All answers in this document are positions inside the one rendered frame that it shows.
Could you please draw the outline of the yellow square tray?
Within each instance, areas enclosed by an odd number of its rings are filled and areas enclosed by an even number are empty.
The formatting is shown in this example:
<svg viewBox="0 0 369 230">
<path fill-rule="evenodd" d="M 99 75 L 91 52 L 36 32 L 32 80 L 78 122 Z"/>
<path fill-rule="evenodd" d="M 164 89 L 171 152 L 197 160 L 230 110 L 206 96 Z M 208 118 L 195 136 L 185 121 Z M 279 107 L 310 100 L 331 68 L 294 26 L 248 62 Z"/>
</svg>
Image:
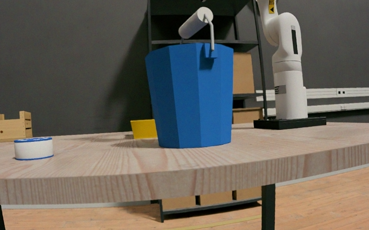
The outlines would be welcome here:
<svg viewBox="0 0 369 230">
<path fill-rule="evenodd" d="M 130 121 L 134 139 L 140 138 L 157 138 L 155 121 L 153 120 L 138 120 Z"/>
</svg>

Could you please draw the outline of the blue pail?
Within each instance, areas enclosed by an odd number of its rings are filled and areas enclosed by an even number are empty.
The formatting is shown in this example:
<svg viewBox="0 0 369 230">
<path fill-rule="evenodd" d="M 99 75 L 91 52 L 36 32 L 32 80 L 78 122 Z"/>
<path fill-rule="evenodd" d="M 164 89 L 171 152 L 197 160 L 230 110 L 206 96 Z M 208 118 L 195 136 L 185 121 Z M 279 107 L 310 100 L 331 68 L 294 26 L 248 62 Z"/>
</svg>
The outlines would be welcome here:
<svg viewBox="0 0 369 230">
<path fill-rule="evenodd" d="M 199 8 L 180 28 L 179 45 L 145 57 L 159 146 L 204 148 L 231 142 L 233 49 L 214 43 L 213 14 Z M 206 24 L 211 44 L 182 44 Z"/>
</svg>

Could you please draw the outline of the light wooden crate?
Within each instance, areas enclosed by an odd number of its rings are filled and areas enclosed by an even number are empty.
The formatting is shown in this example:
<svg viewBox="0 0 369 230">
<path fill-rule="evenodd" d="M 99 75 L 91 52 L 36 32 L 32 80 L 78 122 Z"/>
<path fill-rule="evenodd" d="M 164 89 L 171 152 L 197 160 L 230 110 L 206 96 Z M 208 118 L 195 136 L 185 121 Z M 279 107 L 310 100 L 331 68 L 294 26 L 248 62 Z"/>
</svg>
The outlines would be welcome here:
<svg viewBox="0 0 369 230">
<path fill-rule="evenodd" d="M 20 119 L 13 120 L 5 120 L 4 115 L 0 114 L 0 142 L 27 138 L 33 138 L 31 113 L 20 111 Z"/>
</svg>

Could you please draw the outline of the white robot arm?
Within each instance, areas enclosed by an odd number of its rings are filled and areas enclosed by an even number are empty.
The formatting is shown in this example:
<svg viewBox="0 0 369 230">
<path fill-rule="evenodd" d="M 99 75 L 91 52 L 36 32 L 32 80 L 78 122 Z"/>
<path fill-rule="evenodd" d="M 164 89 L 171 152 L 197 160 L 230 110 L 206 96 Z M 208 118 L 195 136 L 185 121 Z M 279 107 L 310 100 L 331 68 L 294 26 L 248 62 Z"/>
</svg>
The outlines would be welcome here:
<svg viewBox="0 0 369 230">
<path fill-rule="evenodd" d="M 276 0 L 257 0 L 267 41 L 279 46 L 272 56 L 276 119 L 308 118 L 301 70 L 300 26 L 294 15 L 278 15 Z"/>
</svg>

